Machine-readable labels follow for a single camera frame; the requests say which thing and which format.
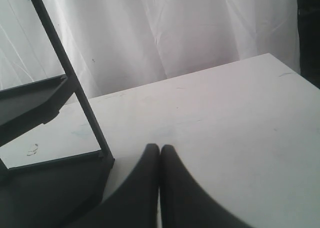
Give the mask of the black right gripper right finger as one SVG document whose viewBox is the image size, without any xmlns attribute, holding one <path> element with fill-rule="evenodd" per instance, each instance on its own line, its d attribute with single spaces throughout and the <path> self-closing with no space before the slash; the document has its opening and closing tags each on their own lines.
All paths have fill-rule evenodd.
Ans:
<svg viewBox="0 0 320 228">
<path fill-rule="evenodd" d="M 160 207 L 163 227 L 242 226 L 201 188 L 171 145 L 160 153 Z"/>
</svg>

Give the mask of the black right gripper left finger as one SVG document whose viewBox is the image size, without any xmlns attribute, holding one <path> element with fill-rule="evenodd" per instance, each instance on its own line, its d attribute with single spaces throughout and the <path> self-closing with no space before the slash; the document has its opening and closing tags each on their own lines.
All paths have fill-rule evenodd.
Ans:
<svg viewBox="0 0 320 228">
<path fill-rule="evenodd" d="M 129 176 L 101 205 L 94 227 L 156 227 L 160 149 L 148 144 Z"/>
</svg>

